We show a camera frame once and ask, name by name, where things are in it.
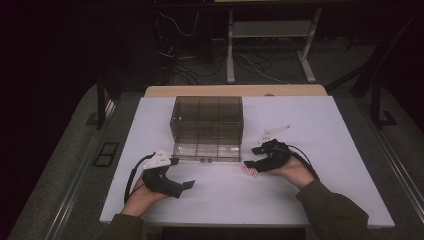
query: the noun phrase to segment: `small object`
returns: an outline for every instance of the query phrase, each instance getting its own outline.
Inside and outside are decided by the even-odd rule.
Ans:
[[[250,175],[252,177],[257,177],[259,175],[258,171],[254,168],[248,168],[246,165],[241,166],[241,170],[246,173],[247,175]]]
[[[287,125],[286,127],[280,127],[280,128],[265,130],[264,133],[262,134],[262,136],[259,138],[258,143],[262,144],[262,143],[265,143],[265,142],[269,142],[269,141],[275,139],[276,137],[280,136],[281,134],[283,134],[288,129],[290,129],[290,125]]]

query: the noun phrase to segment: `table leg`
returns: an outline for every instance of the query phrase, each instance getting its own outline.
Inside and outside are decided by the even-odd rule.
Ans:
[[[314,39],[315,30],[318,26],[319,17],[321,16],[322,8],[317,8],[315,10],[314,18],[311,21],[311,25],[309,26],[308,33],[306,35],[306,43],[305,47],[302,51],[298,52],[299,61],[302,64],[303,71],[305,72],[306,78],[309,83],[316,83],[316,79],[314,73],[312,72],[311,66],[308,62],[308,52],[311,48],[312,40]]]
[[[234,63],[233,63],[233,11],[229,11],[228,16],[228,53],[227,53],[227,83],[234,84]]]

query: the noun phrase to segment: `metal stand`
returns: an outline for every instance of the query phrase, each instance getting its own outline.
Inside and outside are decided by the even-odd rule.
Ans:
[[[317,8],[312,21],[279,21],[279,22],[237,22],[233,21],[233,11],[229,11],[228,21],[228,53],[227,53],[227,83],[234,84],[233,38],[241,37],[306,37],[305,46],[298,52],[308,83],[316,83],[315,76],[308,62],[308,52],[314,39],[322,8]]]
[[[308,52],[311,48],[312,40],[314,39],[315,30],[318,26],[319,17],[321,16],[322,8],[317,8],[315,10],[314,18],[312,19],[311,24],[309,25],[308,34],[306,36],[306,44],[301,52],[298,52],[299,61],[302,64],[303,72],[306,75],[308,83],[316,83],[314,73],[312,72],[311,66],[308,62]]]

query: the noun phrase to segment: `floor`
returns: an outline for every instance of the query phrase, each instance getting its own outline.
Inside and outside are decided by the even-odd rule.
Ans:
[[[296,57],[301,42],[265,39],[235,43],[236,84],[307,84]],[[327,85],[364,63],[374,45],[354,45],[347,49],[344,39],[314,42],[308,60],[318,84]],[[226,84],[225,43],[214,42],[214,61],[204,62],[189,54],[178,60],[170,84]],[[260,46],[267,46],[264,51]],[[364,163],[395,222],[390,229],[376,229],[379,239],[424,238],[423,218],[413,197],[394,169],[397,160],[406,169],[418,192],[424,191],[422,169],[424,134],[397,104],[389,92],[382,96],[382,110],[389,111],[397,125],[377,129],[369,119],[369,95],[355,99],[350,88],[355,79],[329,92],[346,122]],[[10,235],[10,239],[93,239],[107,227],[98,218],[109,190],[120,153],[142,92],[128,92],[111,107],[101,130],[91,124],[96,113],[96,88],[81,99],[68,128],[52,155],[36,190]],[[117,142],[118,151],[107,168],[92,166],[104,142]],[[147,239],[160,234],[148,228]],[[307,229],[307,239],[317,239]]]

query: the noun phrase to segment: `white tag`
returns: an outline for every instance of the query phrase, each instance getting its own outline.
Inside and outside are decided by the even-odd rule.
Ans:
[[[171,165],[171,160],[169,160],[168,155],[163,150],[159,150],[151,159],[147,159],[146,164],[144,164],[144,169],[152,169],[169,165]]]
[[[289,128],[290,128],[290,125],[287,125],[287,127],[280,127],[280,128],[274,128],[271,130],[265,130],[264,133],[262,134],[262,137],[259,138],[258,143],[262,144],[265,142],[269,142],[273,140],[274,138],[278,137],[279,135],[281,135],[282,133],[284,133],[285,131],[287,131]]]

